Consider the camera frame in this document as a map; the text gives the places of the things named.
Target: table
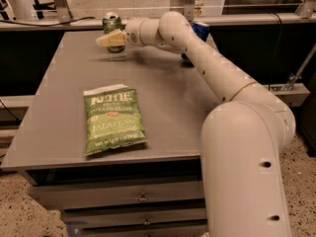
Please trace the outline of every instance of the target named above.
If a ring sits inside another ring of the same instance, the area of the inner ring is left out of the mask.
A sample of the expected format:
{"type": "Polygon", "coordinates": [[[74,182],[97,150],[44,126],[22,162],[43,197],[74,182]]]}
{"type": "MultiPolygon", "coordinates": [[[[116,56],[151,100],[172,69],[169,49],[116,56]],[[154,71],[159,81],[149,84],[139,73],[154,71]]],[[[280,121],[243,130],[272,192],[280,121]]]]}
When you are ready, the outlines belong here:
{"type": "Polygon", "coordinates": [[[206,231],[199,135],[218,100],[180,55],[110,53],[95,44],[102,34],[65,33],[1,168],[82,236],[206,231]],[[120,83],[137,91],[148,141],[85,156],[83,91],[120,83]]]}

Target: chip bag label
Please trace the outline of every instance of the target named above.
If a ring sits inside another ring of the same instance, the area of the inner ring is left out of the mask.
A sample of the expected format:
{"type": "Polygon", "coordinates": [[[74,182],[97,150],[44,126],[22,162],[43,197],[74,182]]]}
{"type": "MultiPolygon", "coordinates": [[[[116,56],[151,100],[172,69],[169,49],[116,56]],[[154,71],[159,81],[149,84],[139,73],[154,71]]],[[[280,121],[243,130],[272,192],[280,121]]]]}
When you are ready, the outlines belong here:
{"type": "Polygon", "coordinates": [[[135,89],[117,84],[85,91],[84,98],[86,155],[146,141],[135,89]]]}

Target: black cable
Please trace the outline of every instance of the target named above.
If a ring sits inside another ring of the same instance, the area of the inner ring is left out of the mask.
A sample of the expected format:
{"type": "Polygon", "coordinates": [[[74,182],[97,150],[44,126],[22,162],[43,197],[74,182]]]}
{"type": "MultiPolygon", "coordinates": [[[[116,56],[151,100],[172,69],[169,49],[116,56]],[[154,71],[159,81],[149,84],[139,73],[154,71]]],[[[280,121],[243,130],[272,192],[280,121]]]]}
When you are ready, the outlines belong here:
{"type": "Polygon", "coordinates": [[[28,27],[54,27],[54,26],[63,26],[63,25],[67,25],[70,23],[78,22],[78,21],[92,20],[92,19],[95,19],[95,17],[84,17],[84,18],[80,18],[77,20],[71,20],[71,21],[67,21],[67,22],[60,22],[60,23],[49,24],[49,25],[29,24],[29,23],[22,23],[22,22],[16,22],[16,21],[11,21],[11,20],[0,20],[0,22],[7,23],[7,24],[13,24],[13,25],[28,26],[28,27]]]}
{"type": "Polygon", "coordinates": [[[278,21],[279,21],[279,31],[278,31],[278,37],[277,37],[277,41],[276,41],[276,47],[275,47],[273,59],[272,59],[272,62],[271,62],[270,73],[269,73],[269,90],[271,89],[271,82],[272,82],[272,77],[273,77],[273,71],[274,71],[274,68],[275,68],[277,49],[278,49],[278,46],[279,46],[280,37],[282,35],[282,20],[281,20],[281,18],[279,17],[279,15],[277,13],[274,13],[274,15],[277,16],[278,21]]]}
{"type": "Polygon", "coordinates": [[[0,99],[0,103],[1,105],[4,107],[4,109],[14,118],[16,119],[16,121],[21,122],[21,120],[19,118],[17,118],[14,114],[11,113],[11,111],[6,107],[6,105],[2,102],[2,100],[0,99]]]}

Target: green can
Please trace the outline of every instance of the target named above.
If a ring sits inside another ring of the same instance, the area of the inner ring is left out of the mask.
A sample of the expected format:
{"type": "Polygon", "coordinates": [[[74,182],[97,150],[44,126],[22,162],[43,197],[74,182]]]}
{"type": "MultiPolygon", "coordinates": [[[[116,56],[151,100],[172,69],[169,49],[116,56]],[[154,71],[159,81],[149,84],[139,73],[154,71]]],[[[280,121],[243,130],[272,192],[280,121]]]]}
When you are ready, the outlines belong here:
{"type": "MultiPolygon", "coordinates": [[[[107,15],[102,20],[102,24],[105,34],[109,34],[111,31],[114,31],[115,29],[122,29],[121,19],[119,15],[116,13],[107,13],[107,15]]],[[[108,50],[110,52],[121,52],[124,49],[124,45],[108,47],[108,50]]]]}

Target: gray tabletop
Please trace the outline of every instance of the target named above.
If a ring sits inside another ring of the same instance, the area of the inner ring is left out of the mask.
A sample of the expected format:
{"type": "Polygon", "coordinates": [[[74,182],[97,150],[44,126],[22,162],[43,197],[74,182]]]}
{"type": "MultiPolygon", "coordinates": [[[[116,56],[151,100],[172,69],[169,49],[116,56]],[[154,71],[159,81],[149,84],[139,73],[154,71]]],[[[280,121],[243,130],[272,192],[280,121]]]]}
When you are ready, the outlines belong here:
{"type": "Polygon", "coordinates": [[[179,54],[128,45],[99,48],[101,31],[66,33],[1,168],[41,169],[199,157],[199,135],[218,101],[179,54]],[[83,91],[125,84],[137,91],[148,141],[84,155],[83,91]]]}

